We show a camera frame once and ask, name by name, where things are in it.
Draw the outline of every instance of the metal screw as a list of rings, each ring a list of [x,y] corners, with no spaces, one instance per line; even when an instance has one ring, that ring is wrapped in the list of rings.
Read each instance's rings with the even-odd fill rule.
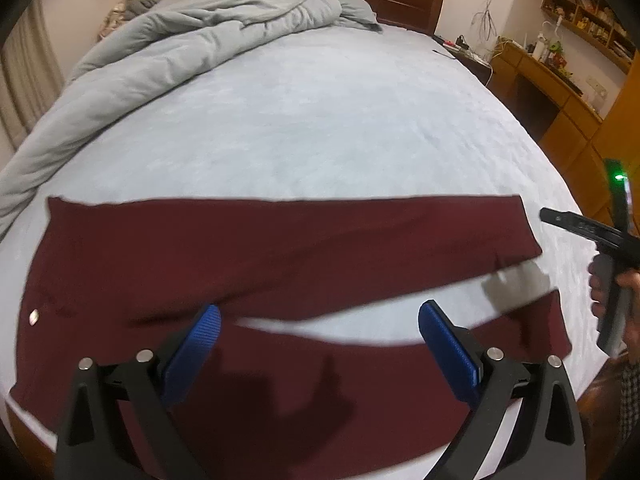
[[[562,359],[559,358],[557,355],[550,355],[546,361],[552,365],[553,368],[559,368],[562,366]]]
[[[151,350],[141,350],[136,354],[136,361],[139,363],[148,363],[153,359],[154,353]]]
[[[29,314],[29,324],[31,326],[35,325],[40,319],[40,313],[36,310],[32,310]]]
[[[489,359],[492,359],[493,361],[500,361],[504,357],[504,352],[495,346],[489,348],[486,351],[486,354]]]
[[[94,361],[90,357],[83,357],[78,363],[78,368],[80,368],[81,370],[88,370],[93,365]]]

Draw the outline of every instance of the mattress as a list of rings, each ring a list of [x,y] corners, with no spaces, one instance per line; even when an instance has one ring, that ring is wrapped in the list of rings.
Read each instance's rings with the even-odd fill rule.
[[[17,314],[48,196],[101,203],[519,194],[543,248],[536,260],[317,319],[244,323],[333,342],[418,343],[426,299],[472,327],[557,287],[573,345],[565,365],[580,396],[606,360],[589,310],[594,245],[538,219],[543,206],[579,209],[511,113],[434,50],[442,52],[430,38],[389,26],[382,34],[325,27],[280,38],[130,113],[43,184],[0,243],[0,393],[27,426],[54,449],[55,436],[9,395]],[[512,406],[481,474],[496,467],[516,413]],[[363,478],[423,478],[442,451]]]

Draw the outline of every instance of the blue gripper pad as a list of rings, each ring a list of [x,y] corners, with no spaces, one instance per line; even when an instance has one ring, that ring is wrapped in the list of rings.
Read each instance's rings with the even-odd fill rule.
[[[165,407],[182,402],[220,335],[222,318],[215,305],[209,305],[193,325],[171,362],[164,370],[164,390],[160,400]]]
[[[449,319],[442,319],[440,313],[435,301],[422,304],[418,313],[420,334],[456,399],[474,408],[480,401],[478,368],[453,333]]]

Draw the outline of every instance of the white bottle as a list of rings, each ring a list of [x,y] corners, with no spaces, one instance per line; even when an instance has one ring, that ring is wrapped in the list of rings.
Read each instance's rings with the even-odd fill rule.
[[[536,61],[539,61],[540,57],[545,51],[545,48],[546,48],[545,35],[542,34],[542,31],[541,31],[538,34],[538,42],[536,43],[536,47],[533,49],[533,54],[532,54],[533,59],[535,59]]]

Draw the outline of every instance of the checkered fabric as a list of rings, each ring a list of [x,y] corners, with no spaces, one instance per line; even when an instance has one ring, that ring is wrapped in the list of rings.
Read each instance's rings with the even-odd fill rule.
[[[622,372],[620,446],[626,442],[638,420],[640,420],[640,363],[627,364]]]

